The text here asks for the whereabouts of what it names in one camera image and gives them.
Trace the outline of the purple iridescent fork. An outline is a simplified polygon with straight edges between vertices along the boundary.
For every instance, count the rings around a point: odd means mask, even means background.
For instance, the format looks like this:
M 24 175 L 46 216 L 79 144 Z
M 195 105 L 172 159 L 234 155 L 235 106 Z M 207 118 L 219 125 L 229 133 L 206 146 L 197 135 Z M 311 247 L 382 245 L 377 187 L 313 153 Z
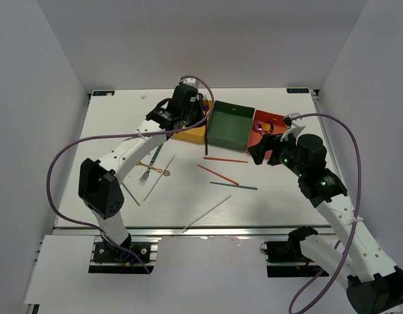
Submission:
M 203 113 L 206 116 L 209 113 L 209 101 L 206 99 L 205 96 L 201 97 L 202 109 Z M 205 133 L 204 133 L 204 147 L 205 147 L 205 156 L 208 155 L 208 144 L 207 144 L 207 123 L 208 120 L 205 122 Z

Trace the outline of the iridescent pink spoon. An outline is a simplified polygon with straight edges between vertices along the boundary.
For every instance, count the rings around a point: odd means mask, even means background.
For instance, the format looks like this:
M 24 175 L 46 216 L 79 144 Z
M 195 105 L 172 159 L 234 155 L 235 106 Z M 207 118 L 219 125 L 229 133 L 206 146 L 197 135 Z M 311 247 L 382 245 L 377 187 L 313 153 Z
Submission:
M 262 124 L 259 121 L 255 120 L 253 122 L 253 130 L 257 133 L 262 133 L 263 132 Z

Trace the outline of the gold fork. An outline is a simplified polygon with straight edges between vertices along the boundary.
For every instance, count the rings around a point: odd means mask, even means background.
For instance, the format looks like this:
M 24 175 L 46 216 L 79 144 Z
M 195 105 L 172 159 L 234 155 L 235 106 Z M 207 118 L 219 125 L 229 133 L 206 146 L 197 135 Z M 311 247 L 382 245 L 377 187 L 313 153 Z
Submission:
M 157 168 L 157 167 L 153 167 L 153 166 L 144 164 L 144 163 L 142 163 L 142 162 L 139 162 L 137 165 L 138 165 L 138 166 L 146 167 L 146 170 L 145 170 L 144 174 L 142 174 L 142 177 L 148 177 L 148 176 L 149 176 L 149 173 L 150 173 L 150 170 L 155 170 L 155 172 L 157 172 L 157 173 L 161 173 L 161 172 L 163 171 L 163 169 L 160 169 L 160 168 Z M 168 176 L 170 176 L 170 175 L 171 175 L 171 173 L 170 173 L 168 170 L 164 173 L 164 176 L 166 176 L 166 177 L 168 177 Z

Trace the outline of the fork with green marbled handle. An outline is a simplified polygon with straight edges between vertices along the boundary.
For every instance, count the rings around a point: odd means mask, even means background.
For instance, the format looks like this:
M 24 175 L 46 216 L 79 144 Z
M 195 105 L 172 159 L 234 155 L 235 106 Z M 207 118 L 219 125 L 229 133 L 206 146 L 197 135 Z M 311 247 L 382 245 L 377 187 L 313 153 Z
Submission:
M 144 173 L 142 174 L 142 176 L 139 178 L 139 182 L 140 182 L 140 183 L 145 183 L 145 182 L 147 181 L 147 179 L 148 179 L 148 177 L 149 177 L 149 175 L 150 175 L 150 171 L 154 169 L 153 165 L 154 165 L 154 163 L 155 163 L 155 161 L 156 161 L 156 159 L 157 159 L 157 157 L 158 157 L 158 155 L 159 155 L 159 153 L 160 153 L 162 147 L 163 147 L 163 145 L 160 145 L 160 146 L 156 149 L 156 151 L 155 151 L 155 153 L 153 154 L 153 156 L 152 156 L 152 158 L 151 158 L 151 160 L 150 160 L 150 162 L 149 162 L 148 165 L 147 165 L 147 164 L 144 164 L 144 163 L 142 163 L 142 162 L 139 162 L 139 163 L 137 164 L 138 166 L 146 167 L 146 170 L 144 171 Z

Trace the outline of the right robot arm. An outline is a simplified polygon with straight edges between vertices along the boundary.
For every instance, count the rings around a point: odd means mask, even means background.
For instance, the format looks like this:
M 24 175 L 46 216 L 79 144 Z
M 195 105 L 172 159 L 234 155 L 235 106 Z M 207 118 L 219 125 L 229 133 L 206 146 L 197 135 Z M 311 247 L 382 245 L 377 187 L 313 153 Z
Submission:
M 326 166 L 326 147 L 313 134 L 295 138 L 266 134 L 248 148 L 255 164 L 283 165 L 298 178 L 301 193 L 325 218 L 347 253 L 330 246 L 313 228 L 304 226 L 289 234 L 287 251 L 297 261 L 316 262 L 346 291 L 357 313 L 384 313 L 403 304 L 403 269 L 385 254 L 361 217 L 346 204 L 335 206 L 332 200 L 348 198 L 340 178 Z

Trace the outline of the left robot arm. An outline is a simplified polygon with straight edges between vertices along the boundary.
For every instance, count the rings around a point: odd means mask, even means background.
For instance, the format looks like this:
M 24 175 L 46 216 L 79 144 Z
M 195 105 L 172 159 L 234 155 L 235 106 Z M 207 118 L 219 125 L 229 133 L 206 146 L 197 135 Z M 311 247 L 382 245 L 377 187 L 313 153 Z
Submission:
M 199 83 L 194 78 L 180 80 L 172 97 L 160 101 L 146 115 L 137 128 L 136 138 L 123 141 L 96 161 L 87 158 L 80 165 L 79 197 L 93 212 L 103 230 L 101 235 L 105 250 L 118 262 L 125 262 L 130 257 L 131 248 L 131 236 L 120 214 L 124 204 L 120 185 L 148 153 L 171 137 L 170 134 L 152 133 L 180 130 L 204 118 Z

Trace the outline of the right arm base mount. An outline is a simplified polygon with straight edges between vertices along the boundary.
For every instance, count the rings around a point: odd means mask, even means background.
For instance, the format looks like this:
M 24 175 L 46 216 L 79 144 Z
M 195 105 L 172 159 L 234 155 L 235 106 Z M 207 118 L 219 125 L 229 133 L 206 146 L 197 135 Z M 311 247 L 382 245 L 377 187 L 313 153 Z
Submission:
M 328 277 L 314 261 L 305 257 L 300 242 L 319 233 L 310 226 L 302 226 L 291 231 L 286 241 L 266 241 L 260 245 L 260 252 L 266 256 L 268 278 Z

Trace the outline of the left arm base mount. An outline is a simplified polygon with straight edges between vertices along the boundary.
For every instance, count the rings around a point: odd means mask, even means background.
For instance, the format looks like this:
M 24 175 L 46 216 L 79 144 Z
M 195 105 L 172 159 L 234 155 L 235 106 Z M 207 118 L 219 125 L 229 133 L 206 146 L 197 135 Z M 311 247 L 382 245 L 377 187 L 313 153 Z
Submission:
M 131 242 L 130 250 L 141 259 L 149 272 L 133 254 L 111 247 L 105 240 L 99 239 L 95 241 L 92 249 L 88 273 L 123 275 L 151 273 L 156 261 L 158 244 L 151 241 Z

